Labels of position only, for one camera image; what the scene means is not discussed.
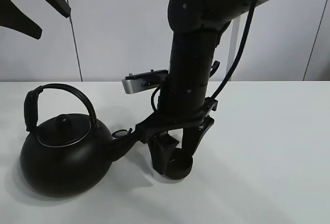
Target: black cable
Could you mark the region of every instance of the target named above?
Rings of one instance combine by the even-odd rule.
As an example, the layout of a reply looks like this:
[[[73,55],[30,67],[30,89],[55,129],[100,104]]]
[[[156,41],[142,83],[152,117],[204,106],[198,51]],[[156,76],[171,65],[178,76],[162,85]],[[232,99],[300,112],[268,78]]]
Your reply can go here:
[[[157,92],[160,90],[160,86],[158,86],[156,88],[156,90],[154,90],[153,94],[151,95],[151,107],[153,108],[154,112],[157,111],[156,105],[155,105],[155,96],[157,94]]]
[[[233,62],[232,67],[230,68],[230,70],[228,71],[227,75],[225,76],[225,79],[223,80],[223,82],[221,83],[221,85],[217,88],[217,90],[213,93],[213,95],[211,96],[211,100],[215,100],[216,97],[220,94],[220,92],[223,90],[223,88],[227,85],[227,83],[229,82],[230,78],[232,77],[234,71],[237,68],[237,65],[239,63],[239,61],[241,60],[241,57],[243,55],[243,51],[246,45],[246,41],[247,41],[247,37],[249,35],[249,31],[250,31],[250,27],[251,27],[251,23],[252,23],[252,18],[253,18],[253,14],[254,14],[254,10],[257,6],[257,2],[258,0],[252,0],[251,1],[251,5],[250,5],[250,9],[249,9],[249,13],[247,15],[247,19],[246,19],[246,24],[245,24],[245,28],[244,28],[244,32],[243,32],[243,36],[242,36],[242,40],[236,55],[236,58]]]
[[[211,72],[210,72],[210,78],[211,78],[213,75],[215,75],[215,73],[217,72],[217,70],[219,69],[219,67],[220,67],[220,62],[216,60],[216,61],[213,63],[212,70],[211,70]]]

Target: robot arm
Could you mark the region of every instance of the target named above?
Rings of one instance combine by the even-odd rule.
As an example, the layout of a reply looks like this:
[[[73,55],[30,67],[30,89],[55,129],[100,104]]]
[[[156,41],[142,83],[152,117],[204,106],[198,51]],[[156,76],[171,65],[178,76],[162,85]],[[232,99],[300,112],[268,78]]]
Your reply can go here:
[[[215,98],[230,76],[226,76],[212,97],[205,98],[215,49],[231,20],[249,11],[243,43],[235,60],[236,66],[245,45],[254,8],[267,1],[170,0],[168,19],[174,35],[168,75],[164,77],[164,71],[161,71],[160,77],[157,72],[152,72],[142,76],[130,75],[123,81],[129,93],[152,87],[157,87],[156,91],[160,90],[158,108],[153,104],[155,91],[152,95],[154,113],[137,124],[132,133],[133,138],[148,144],[153,167],[159,174],[171,179],[182,179],[189,174],[192,156],[214,124],[209,113],[217,109]],[[135,88],[133,82],[137,80],[139,84]],[[168,134],[168,131],[176,129],[184,130],[181,149],[176,147],[179,141]],[[124,137],[124,140],[129,140],[129,136]]]

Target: kettle spout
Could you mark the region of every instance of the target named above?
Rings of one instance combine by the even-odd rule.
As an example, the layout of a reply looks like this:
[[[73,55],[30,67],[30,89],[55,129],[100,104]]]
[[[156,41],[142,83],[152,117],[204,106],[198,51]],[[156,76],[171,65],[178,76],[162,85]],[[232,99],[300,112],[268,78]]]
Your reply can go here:
[[[111,162],[121,159],[140,140],[137,132],[115,139],[108,147],[107,157]]]

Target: kettle body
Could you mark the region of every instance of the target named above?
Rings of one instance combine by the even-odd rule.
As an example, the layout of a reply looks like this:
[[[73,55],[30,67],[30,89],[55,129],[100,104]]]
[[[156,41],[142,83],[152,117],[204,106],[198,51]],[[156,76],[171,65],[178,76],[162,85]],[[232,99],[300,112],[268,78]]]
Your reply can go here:
[[[62,84],[52,86],[78,91]],[[112,142],[109,129],[96,119],[94,109],[87,102],[89,116],[60,115],[35,126],[36,121],[31,114],[35,107],[34,94],[28,94],[27,98],[32,101],[26,99],[24,106],[30,133],[22,147],[20,165],[26,181],[37,192],[50,197],[69,197],[88,190],[104,177],[111,166],[112,162],[107,157]]]

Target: kettle handle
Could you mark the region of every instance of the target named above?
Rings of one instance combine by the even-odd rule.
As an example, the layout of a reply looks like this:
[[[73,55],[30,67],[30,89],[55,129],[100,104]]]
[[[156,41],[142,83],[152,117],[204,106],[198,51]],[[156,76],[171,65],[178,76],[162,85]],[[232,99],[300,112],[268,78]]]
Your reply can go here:
[[[26,130],[28,132],[34,131],[37,128],[38,122],[38,97],[39,94],[43,92],[44,89],[59,89],[67,91],[77,98],[79,98],[84,106],[87,108],[90,120],[91,129],[95,132],[98,129],[98,121],[96,118],[96,113],[91,101],[88,97],[79,91],[77,88],[66,85],[66,84],[48,84],[44,86],[39,86],[33,91],[30,91],[24,101],[24,120],[26,124]]]

